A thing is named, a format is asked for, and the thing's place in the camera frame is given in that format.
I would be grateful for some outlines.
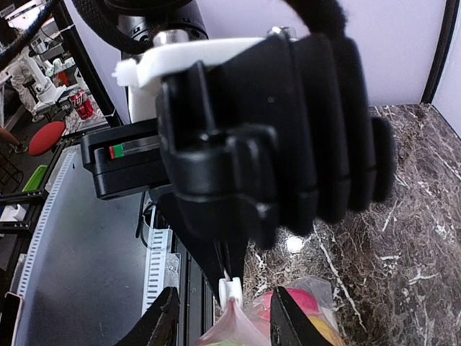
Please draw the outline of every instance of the yellow object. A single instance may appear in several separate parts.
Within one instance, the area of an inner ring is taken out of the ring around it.
[[[318,330],[318,332],[322,334],[322,337],[327,339],[327,341],[330,342],[333,346],[346,346],[336,330],[331,328],[327,323],[314,316],[308,316],[308,318],[309,321],[311,321],[314,327]]]

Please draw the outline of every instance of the red container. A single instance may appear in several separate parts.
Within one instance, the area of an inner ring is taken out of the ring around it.
[[[86,120],[93,116],[93,106],[84,90],[74,90],[71,92],[69,102],[79,114],[80,119]]]

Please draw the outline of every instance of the metal screw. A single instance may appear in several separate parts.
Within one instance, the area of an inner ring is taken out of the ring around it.
[[[173,29],[167,31],[160,31],[153,38],[153,46],[161,47],[162,45],[170,45],[172,43],[183,43],[189,42],[189,36],[187,32],[180,29]]]
[[[272,27],[267,32],[267,36],[270,35],[286,35],[289,38],[296,38],[296,29],[294,27]]]

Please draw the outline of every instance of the dark floor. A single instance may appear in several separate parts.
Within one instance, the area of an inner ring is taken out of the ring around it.
[[[46,119],[38,123],[33,123],[31,114],[26,112],[12,130],[12,134],[19,141],[28,146],[34,134],[36,134],[39,129],[41,129],[47,123],[48,122]],[[29,178],[34,174],[37,167],[39,167],[41,164],[49,164],[53,158],[53,154],[51,152],[48,152],[45,155],[39,157],[32,157],[29,155],[29,152],[24,154],[15,154],[5,143],[0,145],[0,151],[5,156],[7,156],[8,160],[10,160],[10,162],[13,163],[16,168],[24,173],[24,177],[22,178],[19,186],[18,184],[14,183],[14,181],[10,180],[9,183],[1,189],[2,195],[11,192],[22,191]],[[8,260],[13,250],[12,248],[15,238],[16,236],[11,235],[0,238],[0,269],[6,269],[6,266],[8,265]]]

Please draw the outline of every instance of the marble countertop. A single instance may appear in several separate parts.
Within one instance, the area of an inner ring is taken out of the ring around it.
[[[246,301],[314,275],[334,287],[348,345],[461,345],[461,141],[432,106],[370,111],[395,130],[392,198],[306,239],[283,231],[270,252],[250,247]]]

